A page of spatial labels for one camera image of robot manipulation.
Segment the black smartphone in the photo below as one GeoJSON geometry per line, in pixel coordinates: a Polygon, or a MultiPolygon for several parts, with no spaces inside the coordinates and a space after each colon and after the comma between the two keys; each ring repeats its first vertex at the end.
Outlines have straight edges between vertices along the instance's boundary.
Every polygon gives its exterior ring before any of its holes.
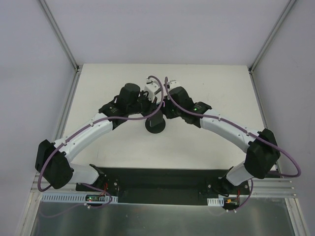
{"type": "Polygon", "coordinates": [[[161,111],[161,107],[162,107],[162,101],[159,103],[157,109],[152,113],[152,116],[149,118],[154,119],[154,121],[152,122],[153,124],[158,122],[158,118],[162,118],[163,117],[163,113],[161,111]]]}

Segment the black phone stand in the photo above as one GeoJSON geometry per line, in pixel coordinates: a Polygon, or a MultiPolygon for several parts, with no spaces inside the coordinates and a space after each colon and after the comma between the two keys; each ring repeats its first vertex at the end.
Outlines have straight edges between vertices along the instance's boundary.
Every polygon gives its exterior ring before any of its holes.
{"type": "Polygon", "coordinates": [[[152,122],[154,119],[148,118],[145,121],[145,128],[148,132],[152,134],[159,134],[161,133],[165,127],[166,127],[166,122],[164,118],[158,118],[157,123],[153,124],[152,122]]]}

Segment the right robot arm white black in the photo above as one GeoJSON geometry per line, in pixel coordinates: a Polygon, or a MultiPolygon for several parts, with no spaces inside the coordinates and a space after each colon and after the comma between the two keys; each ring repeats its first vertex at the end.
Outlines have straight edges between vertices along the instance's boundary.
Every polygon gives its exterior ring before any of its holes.
{"type": "Polygon", "coordinates": [[[163,101],[163,114],[167,119],[180,117],[186,123],[216,133],[230,141],[245,154],[240,164],[231,167],[225,175],[214,181],[211,186],[214,192],[228,196],[238,190],[239,185],[253,177],[264,179],[280,157],[276,150],[277,142],[272,131],[250,130],[223,118],[210,105],[193,102],[182,86],[171,82],[166,86],[167,95],[163,101]]]}

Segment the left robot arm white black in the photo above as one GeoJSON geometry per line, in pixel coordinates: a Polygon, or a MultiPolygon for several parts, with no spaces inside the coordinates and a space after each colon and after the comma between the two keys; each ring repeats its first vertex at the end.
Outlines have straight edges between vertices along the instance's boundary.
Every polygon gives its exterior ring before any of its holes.
{"type": "Polygon", "coordinates": [[[156,95],[161,91],[156,82],[147,83],[143,90],[136,84],[125,84],[119,95],[103,105],[77,131],[54,142],[42,141],[35,162],[39,179],[46,179],[54,189],[72,182],[85,183],[93,191],[101,190],[105,174],[93,164],[73,164],[73,159],[93,141],[129,120],[131,115],[141,114],[145,118],[155,115],[160,108],[156,95]]]}

